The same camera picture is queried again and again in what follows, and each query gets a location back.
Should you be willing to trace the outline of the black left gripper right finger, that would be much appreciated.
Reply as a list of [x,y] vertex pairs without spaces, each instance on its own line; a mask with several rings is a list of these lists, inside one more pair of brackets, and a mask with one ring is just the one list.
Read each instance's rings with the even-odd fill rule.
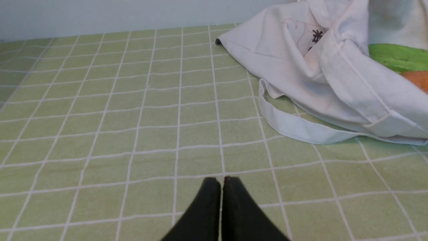
[[260,209],[240,178],[232,176],[224,179],[221,238],[223,241],[289,241]]

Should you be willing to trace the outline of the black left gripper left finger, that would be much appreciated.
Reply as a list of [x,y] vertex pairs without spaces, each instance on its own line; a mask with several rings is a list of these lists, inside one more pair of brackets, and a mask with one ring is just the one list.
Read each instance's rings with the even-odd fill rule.
[[189,207],[162,241],[217,241],[220,199],[220,183],[214,177],[206,177]]

